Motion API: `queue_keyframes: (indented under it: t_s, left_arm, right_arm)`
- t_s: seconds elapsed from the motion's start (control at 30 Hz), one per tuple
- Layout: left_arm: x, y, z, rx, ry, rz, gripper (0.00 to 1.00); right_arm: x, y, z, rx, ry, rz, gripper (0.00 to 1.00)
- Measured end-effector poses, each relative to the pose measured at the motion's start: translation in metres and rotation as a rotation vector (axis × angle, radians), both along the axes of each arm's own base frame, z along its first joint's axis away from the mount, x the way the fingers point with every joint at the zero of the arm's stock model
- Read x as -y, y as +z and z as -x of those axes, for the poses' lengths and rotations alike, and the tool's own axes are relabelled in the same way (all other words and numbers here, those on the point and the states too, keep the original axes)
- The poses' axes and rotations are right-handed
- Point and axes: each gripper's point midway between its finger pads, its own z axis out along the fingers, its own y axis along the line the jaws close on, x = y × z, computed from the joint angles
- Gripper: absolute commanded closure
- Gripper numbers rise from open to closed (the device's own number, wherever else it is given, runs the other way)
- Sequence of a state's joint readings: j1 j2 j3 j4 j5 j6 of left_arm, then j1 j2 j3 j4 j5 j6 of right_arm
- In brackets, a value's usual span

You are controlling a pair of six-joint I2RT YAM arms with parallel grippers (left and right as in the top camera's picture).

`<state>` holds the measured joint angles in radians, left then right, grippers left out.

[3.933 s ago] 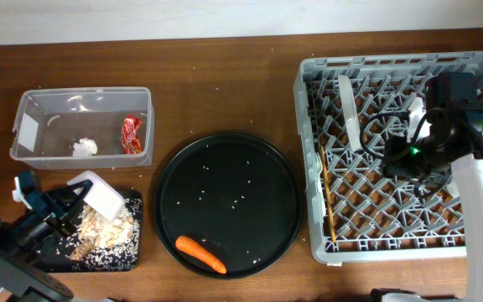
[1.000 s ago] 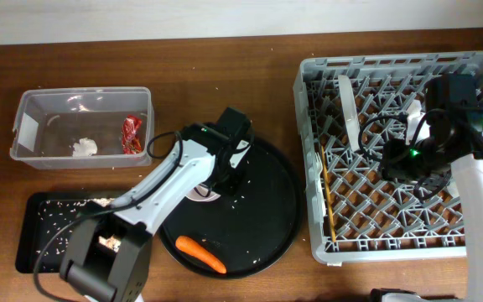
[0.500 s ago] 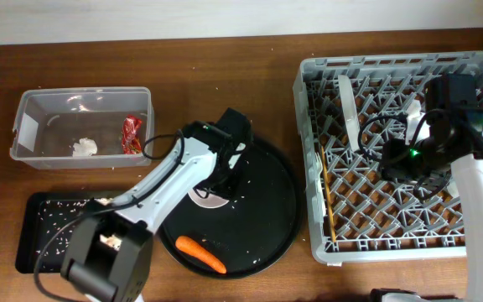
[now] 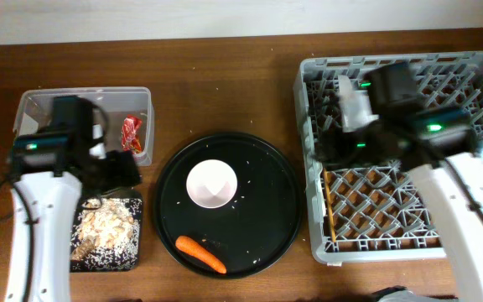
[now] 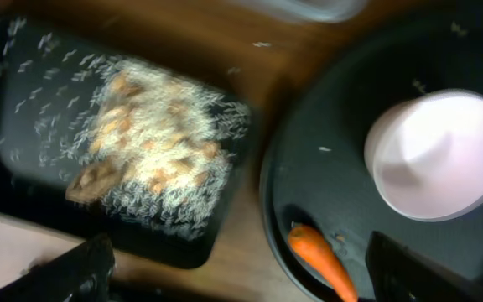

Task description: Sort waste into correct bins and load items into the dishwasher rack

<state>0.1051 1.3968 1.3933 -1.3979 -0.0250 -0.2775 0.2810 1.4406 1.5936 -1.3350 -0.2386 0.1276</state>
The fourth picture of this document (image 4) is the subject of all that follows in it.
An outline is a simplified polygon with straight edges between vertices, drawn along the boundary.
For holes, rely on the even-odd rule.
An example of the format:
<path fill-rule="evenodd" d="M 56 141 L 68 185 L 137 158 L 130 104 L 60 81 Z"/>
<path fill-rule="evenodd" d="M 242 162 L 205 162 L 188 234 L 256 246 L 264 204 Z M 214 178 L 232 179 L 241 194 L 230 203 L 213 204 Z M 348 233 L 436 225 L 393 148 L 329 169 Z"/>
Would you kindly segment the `grey-white plate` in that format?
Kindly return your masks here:
<path fill-rule="evenodd" d="M 355 90 L 346 75 L 338 76 L 338 89 L 341 125 L 345 133 L 355 132 L 379 118 L 371 110 L 367 93 Z"/>

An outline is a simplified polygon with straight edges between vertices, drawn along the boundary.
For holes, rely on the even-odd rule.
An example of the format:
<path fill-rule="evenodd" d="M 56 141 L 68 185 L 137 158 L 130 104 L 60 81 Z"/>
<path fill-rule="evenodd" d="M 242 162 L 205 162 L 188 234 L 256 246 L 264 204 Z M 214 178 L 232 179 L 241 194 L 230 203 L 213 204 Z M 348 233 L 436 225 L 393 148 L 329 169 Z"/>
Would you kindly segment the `cream white cup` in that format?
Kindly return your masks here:
<path fill-rule="evenodd" d="M 466 158 L 459 164 L 460 175 L 471 188 L 483 190 L 483 163 L 477 158 Z"/>

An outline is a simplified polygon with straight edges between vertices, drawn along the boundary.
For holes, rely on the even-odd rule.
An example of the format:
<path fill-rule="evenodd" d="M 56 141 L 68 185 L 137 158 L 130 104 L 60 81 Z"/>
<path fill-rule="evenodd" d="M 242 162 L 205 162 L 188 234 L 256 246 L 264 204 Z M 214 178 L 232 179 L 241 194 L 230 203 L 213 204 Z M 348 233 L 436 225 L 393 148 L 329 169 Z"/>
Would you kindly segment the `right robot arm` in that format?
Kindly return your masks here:
<path fill-rule="evenodd" d="M 469 115 L 427 108 L 409 65 L 384 65 L 353 85 L 339 75 L 341 127 L 320 141 L 332 169 L 392 159 L 431 215 L 463 301 L 483 301 L 483 161 Z"/>

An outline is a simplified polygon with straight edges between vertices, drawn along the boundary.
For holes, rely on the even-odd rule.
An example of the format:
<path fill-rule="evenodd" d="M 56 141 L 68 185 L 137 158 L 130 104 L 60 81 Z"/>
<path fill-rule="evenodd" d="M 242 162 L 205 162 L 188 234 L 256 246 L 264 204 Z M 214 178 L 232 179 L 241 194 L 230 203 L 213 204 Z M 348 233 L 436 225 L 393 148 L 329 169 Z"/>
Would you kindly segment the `red snack wrapper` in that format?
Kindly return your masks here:
<path fill-rule="evenodd" d="M 121 130 L 121 145 L 123 151 L 131 151 L 133 154 L 139 154 L 143 151 L 138 136 L 138 130 L 142 124 L 142 120 L 133 115 L 127 115 L 124 119 Z"/>

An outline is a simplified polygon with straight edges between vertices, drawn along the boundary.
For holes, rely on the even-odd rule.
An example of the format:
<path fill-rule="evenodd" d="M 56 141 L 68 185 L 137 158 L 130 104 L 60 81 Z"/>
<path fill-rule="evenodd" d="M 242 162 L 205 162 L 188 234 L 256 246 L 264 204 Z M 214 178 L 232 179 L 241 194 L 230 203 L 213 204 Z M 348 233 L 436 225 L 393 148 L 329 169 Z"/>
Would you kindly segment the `wooden chopstick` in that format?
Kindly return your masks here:
<path fill-rule="evenodd" d="M 333 216 L 332 199 L 330 193 L 330 173 L 327 169 L 323 169 L 323 177 L 325 182 L 325 202 L 328 210 L 329 224 L 330 224 L 330 237 L 332 242 L 336 242 L 335 234 L 335 222 Z"/>

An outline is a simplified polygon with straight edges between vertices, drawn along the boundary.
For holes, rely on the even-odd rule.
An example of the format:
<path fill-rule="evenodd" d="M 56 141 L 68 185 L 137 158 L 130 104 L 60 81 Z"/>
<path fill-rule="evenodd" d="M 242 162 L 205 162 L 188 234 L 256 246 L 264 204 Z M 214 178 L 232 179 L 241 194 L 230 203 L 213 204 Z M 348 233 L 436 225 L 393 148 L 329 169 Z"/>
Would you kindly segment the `brown cookie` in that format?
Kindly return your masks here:
<path fill-rule="evenodd" d="M 90 254 L 95 248 L 96 239 L 94 237 L 88 237 L 84 239 L 81 244 L 71 253 L 71 261 L 82 261 Z"/>

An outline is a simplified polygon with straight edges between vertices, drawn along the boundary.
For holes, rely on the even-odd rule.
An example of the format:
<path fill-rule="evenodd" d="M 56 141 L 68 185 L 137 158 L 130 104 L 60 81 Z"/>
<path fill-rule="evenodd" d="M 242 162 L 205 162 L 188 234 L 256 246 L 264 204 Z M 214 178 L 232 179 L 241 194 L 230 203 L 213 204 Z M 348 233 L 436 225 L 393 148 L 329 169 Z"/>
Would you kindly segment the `white bowl with oatmeal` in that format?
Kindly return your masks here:
<path fill-rule="evenodd" d="M 238 180 L 234 169 L 218 159 L 207 159 L 195 165 L 186 179 L 190 199 L 205 209 L 226 205 L 236 194 Z"/>

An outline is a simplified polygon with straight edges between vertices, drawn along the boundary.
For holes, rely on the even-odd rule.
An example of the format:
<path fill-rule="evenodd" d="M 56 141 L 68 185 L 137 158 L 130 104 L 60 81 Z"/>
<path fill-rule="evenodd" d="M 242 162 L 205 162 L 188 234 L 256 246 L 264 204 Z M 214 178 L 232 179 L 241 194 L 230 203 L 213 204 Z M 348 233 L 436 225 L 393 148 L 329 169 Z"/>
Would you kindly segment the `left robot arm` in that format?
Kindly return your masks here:
<path fill-rule="evenodd" d="M 70 300 L 70 239 L 80 202 L 140 184 L 131 152 L 91 150 L 99 106 L 57 96 L 49 124 L 16 137 L 2 182 L 11 187 L 13 239 L 6 301 Z"/>

